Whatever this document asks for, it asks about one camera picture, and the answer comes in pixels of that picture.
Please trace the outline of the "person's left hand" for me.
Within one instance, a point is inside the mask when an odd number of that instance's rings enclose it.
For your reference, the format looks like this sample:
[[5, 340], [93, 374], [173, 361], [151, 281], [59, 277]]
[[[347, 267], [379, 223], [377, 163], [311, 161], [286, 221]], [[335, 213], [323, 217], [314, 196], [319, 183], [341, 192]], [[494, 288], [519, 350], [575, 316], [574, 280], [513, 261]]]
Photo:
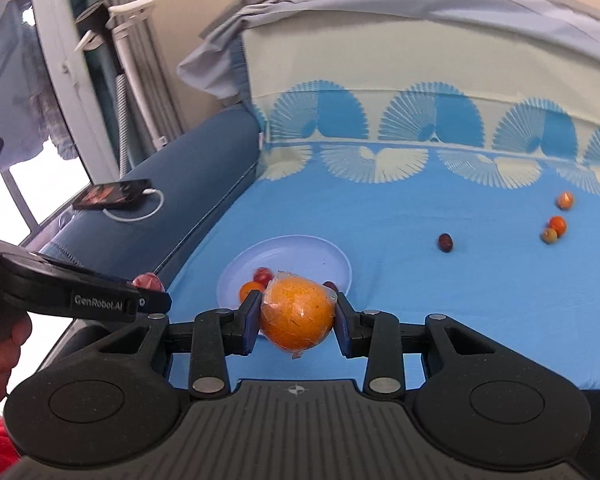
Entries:
[[0, 341], [0, 402], [7, 393], [7, 385], [20, 359], [21, 347], [32, 333], [32, 322], [27, 312], [23, 312], [10, 330], [10, 335]]

